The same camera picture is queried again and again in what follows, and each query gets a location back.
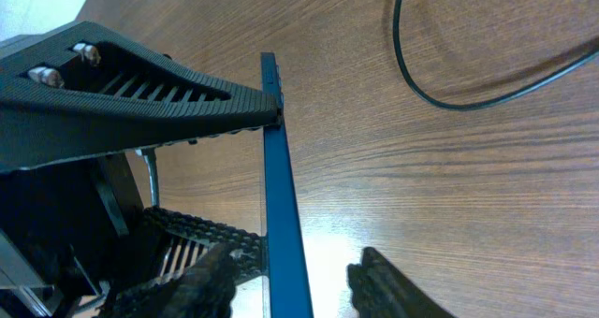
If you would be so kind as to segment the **blue Galaxy smartphone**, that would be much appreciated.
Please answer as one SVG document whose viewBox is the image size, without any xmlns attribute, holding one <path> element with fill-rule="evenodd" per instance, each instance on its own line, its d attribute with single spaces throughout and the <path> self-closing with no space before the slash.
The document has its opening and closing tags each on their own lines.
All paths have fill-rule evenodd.
<svg viewBox="0 0 599 318">
<path fill-rule="evenodd" d="M 314 315 L 284 120 L 284 96 L 275 54 L 260 55 L 262 89 L 277 103 L 277 122 L 263 128 L 270 315 Z"/>
</svg>

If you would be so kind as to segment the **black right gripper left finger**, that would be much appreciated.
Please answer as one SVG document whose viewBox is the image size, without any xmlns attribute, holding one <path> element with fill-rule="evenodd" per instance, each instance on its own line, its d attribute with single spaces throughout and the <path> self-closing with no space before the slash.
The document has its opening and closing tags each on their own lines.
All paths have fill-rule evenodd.
<svg viewBox="0 0 599 318">
<path fill-rule="evenodd" d="M 181 276 L 151 280 L 107 300 L 100 317 L 214 317 L 232 315 L 235 281 L 240 275 L 233 246 L 218 243 Z"/>
</svg>

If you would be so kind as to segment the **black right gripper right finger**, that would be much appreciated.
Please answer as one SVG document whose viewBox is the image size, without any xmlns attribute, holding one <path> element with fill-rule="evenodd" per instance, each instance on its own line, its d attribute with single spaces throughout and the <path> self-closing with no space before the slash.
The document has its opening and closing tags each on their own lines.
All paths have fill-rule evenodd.
<svg viewBox="0 0 599 318">
<path fill-rule="evenodd" d="M 453 317 L 374 247 L 364 248 L 360 262 L 346 270 L 352 306 L 360 317 Z"/>
</svg>

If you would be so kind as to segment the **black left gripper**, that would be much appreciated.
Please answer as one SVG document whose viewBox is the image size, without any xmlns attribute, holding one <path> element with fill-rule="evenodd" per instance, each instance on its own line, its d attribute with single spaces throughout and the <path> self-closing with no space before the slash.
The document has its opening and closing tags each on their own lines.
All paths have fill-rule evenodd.
<svg viewBox="0 0 599 318">
<path fill-rule="evenodd" d="M 119 293 L 160 271 L 160 231 L 122 154 L 1 176 L 1 314 L 64 317 L 102 282 Z"/>
</svg>

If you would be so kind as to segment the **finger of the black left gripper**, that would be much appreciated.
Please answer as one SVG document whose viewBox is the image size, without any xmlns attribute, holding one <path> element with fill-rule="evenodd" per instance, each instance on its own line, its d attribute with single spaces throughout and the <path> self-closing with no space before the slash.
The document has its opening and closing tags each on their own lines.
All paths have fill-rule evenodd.
<svg viewBox="0 0 599 318">
<path fill-rule="evenodd" d="M 233 246 L 231 256 L 240 271 L 236 291 L 239 285 L 266 274 L 265 237 L 177 211 L 146 209 L 107 263 L 110 291 L 106 301 L 144 282 L 167 282 L 181 276 L 218 243 Z"/>
<path fill-rule="evenodd" d="M 270 93 L 178 64 L 94 22 L 1 43 L 10 173 L 278 124 Z"/>
</svg>

